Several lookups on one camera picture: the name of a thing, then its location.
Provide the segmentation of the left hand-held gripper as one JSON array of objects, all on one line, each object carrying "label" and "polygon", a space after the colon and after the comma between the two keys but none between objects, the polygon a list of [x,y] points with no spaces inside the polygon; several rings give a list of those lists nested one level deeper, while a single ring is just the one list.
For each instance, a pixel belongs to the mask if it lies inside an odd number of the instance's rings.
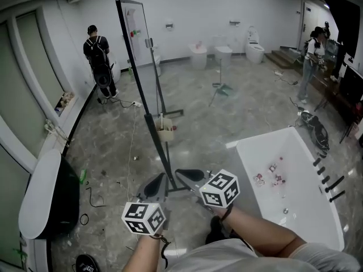
[{"label": "left hand-held gripper", "polygon": [[167,209],[168,177],[160,173],[145,181],[137,190],[137,196],[129,195],[121,216],[130,233],[157,235],[167,231],[171,211]]}]

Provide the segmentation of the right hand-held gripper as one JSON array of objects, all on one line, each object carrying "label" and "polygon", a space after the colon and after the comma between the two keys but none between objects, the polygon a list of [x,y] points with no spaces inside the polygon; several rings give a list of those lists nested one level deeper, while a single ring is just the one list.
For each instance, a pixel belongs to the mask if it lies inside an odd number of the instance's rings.
[{"label": "right hand-held gripper", "polygon": [[240,194],[238,177],[227,170],[220,170],[208,178],[199,169],[177,169],[176,178],[182,184],[191,184],[192,190],[202,200],[204,206],[228,209]]}]

